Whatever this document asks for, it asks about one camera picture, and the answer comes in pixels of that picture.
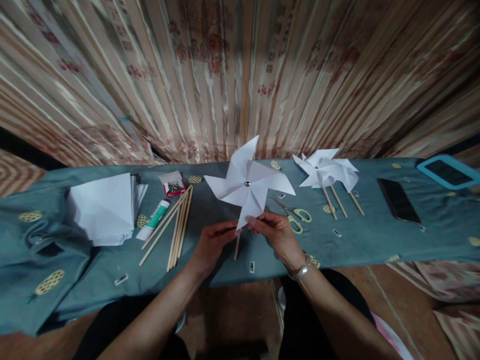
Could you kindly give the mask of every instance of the white paper pinwheel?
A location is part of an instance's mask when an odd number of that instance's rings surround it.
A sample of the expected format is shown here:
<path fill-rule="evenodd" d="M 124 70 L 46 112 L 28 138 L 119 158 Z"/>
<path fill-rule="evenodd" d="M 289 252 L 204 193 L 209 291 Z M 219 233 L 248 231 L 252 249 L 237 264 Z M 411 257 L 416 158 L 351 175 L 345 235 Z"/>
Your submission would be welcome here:
<path fill-rule="evenodd" d="M 225 179 L 204 176 L 217 199 L 241 206 L 237 229 L 264 212 L 269 189 L 295 195 L 284 173 L 253 161 L 258 140 L 257 135 L 233 153 Z"/>
<path fill-rule="evenodd" d="M 301 187 L 312 188 L 329 187 L 340 181 L 349 193 L 357 184 L 358 170 L 347 159 L 333 159 L 339 149 L 317 150 L 310 157 L 301 155 L 302 159 L 293 155 L 295 162 L 309 175 L 300 184 Z"/>

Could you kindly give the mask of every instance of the wrist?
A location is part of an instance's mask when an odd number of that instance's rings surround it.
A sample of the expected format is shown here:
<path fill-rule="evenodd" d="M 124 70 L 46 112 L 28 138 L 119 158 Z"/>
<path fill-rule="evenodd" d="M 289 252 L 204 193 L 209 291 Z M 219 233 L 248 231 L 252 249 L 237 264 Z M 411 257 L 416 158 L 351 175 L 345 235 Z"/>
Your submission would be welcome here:
<path fill-rule="evenodd" d="M 212 272 L 210 268 L 204 266 L 194 257 L 186 264 L 184 271 L 190 275 L 192 280 L 202 283 Z"/>
<path fill-rule="evenodd" d="M 280 258 L 280 260 L 290 274 L 298 272 L 303 266 L 307 265 L 307 259 L 303 251 L 291 253 L 288 256 Z"/>

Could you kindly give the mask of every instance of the smartphone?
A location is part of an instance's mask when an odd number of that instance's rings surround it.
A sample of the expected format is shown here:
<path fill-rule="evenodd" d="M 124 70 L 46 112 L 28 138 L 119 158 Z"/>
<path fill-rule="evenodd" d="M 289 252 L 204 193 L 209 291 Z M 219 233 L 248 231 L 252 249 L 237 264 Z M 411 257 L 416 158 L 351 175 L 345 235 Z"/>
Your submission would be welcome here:
<path fill-rule="evenodd" d="M 378 179 L 386 202 L 396 219 L 421 224 L 420 218 L 399 182 Z"/>

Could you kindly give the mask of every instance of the glue stick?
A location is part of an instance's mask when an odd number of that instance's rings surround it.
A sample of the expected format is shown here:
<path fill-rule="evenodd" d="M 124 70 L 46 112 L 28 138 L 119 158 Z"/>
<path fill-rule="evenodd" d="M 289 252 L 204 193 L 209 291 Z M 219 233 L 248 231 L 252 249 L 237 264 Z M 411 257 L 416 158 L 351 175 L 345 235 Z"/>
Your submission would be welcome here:
<path fill-rule="evenodd" d="M 149 236 L 154 232 L 154 229 L 160 222 L 160 219 L 165 214 L 169 208 L 170 203 L 168 201 L 162 200 L 156 207 L 155 211 L 150 215 L 150 218 L 146 224 L 140 229 L 136 238 L 139 240 L 147 241 Z"/>

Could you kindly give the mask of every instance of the tablet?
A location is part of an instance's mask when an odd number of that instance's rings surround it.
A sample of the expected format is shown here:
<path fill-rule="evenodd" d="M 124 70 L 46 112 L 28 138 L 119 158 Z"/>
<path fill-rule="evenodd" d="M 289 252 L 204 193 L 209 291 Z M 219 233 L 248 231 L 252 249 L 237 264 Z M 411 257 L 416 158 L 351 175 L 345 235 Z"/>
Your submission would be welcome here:
<path fill-rule="evenodd" d="M 450 190 L 480 184 L 480 173 L 449 155 L 437 155 L 418 164 L 416 168 Z"/>

